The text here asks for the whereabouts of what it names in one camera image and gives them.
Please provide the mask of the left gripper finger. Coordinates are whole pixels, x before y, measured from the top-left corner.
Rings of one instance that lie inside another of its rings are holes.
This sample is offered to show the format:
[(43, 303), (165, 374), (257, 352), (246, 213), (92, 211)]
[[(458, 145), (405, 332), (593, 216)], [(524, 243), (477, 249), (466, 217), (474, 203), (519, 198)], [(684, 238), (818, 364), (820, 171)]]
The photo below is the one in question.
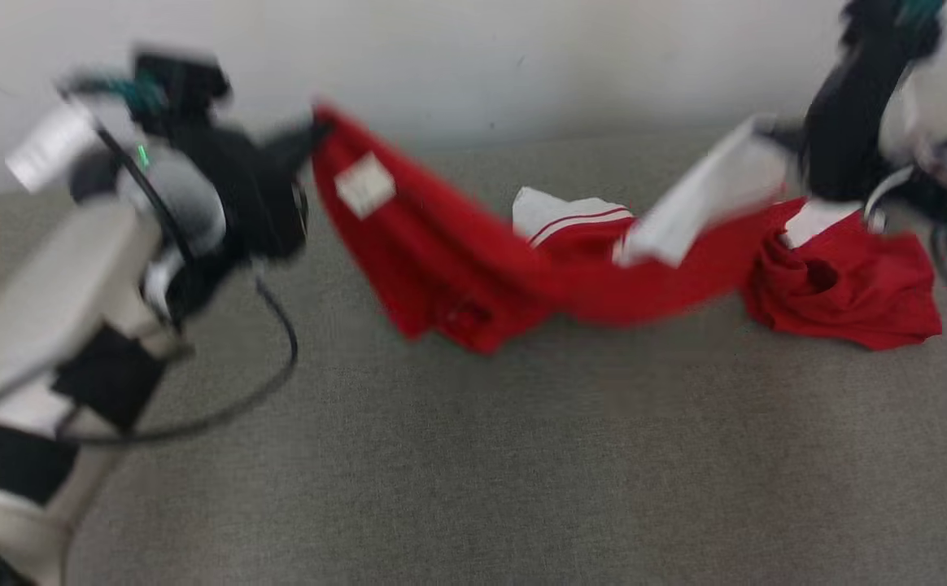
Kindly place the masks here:
[(264, 170), (272, 177), (297, 177), (332, 131), (331, 121), (308, 121), (273, 131), (264, 139)]

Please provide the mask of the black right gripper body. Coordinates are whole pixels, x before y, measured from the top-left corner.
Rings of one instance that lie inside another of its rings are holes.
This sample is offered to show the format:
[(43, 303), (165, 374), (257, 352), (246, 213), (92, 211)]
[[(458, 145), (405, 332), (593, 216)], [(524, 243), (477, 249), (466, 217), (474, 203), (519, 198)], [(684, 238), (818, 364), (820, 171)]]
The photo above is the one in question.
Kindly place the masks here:
[(810, 195), (860, 203), (887, 173), (880, 126), (919, 44), (916, 31), (866, 31), (843, 45), (802, 121), (797, 163)]

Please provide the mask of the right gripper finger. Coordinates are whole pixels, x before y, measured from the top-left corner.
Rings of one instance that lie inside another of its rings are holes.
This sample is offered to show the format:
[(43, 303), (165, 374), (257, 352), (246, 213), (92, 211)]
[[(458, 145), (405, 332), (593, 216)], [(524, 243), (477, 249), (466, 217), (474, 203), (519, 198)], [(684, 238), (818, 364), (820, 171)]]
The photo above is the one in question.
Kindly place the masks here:
[(805, 124), (802, 121), (758, 121), (757, 136), (789, 155), (799, 156), (805, 144)]

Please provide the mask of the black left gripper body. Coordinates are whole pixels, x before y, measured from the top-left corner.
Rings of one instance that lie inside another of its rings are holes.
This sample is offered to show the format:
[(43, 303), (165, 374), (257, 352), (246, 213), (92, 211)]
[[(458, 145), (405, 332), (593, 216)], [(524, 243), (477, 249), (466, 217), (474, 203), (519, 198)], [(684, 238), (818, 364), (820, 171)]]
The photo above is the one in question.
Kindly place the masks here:
[(249, 255), (286, 260), (305, 245), (306, 212), (295, 196), (298, 177), (268, 175), (264, 141), (210, 125), (180, 127), (171, 144), (216, 189), (229, 234)]

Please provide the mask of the red shorts white stripe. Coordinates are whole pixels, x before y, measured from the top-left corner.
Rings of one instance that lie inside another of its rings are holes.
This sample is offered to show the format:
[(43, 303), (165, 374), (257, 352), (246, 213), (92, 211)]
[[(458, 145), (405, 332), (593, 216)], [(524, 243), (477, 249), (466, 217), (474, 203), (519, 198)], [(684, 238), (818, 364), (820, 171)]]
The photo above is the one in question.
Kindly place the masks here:
[(856, 204), (797, 198), (772, 214), (740, 289), (756, 322), (877, 352), (941, 335), (935, 270), (916, 234), (874, 233)]

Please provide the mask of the red basketball jersey white sleeves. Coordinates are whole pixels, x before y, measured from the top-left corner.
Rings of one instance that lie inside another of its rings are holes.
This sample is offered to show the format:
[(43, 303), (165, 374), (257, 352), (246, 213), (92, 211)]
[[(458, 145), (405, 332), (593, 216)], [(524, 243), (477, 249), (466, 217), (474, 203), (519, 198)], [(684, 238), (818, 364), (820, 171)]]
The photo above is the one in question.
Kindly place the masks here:
[(321, 203), (400, 333), (488, 353), (562, 314), (592, 326), (663, 320), (748, 281), (761, 242), (800, 211), (786, 164), (731, 131), (644, 215), (521, 188), (504, 220), (327, 103), (313, 155)]

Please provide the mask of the white paper tag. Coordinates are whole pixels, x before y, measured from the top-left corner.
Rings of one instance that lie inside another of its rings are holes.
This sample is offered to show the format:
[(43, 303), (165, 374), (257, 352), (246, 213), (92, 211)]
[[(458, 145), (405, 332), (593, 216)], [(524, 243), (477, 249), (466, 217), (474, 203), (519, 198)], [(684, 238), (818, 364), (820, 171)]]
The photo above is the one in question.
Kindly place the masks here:
[(30, 193), (60, 177), (99, 141), (97, 116), (79, 101), (69, 100), (41, 122), (5, 159), (11, 175)]

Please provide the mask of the grey fabric sofa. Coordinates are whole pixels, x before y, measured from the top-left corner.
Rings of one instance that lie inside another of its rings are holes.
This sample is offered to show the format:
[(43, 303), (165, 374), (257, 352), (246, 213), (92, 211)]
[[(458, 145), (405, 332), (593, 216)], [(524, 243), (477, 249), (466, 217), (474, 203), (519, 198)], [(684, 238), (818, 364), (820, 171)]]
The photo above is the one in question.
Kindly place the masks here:
[(131, 450), (69, 586), (947, 584), (942, 336), (783, 336), (737, 297), (642, 329), (556, 320), (478, 356), (384, 317), (318, 203), (266, 278), (287, 389)]

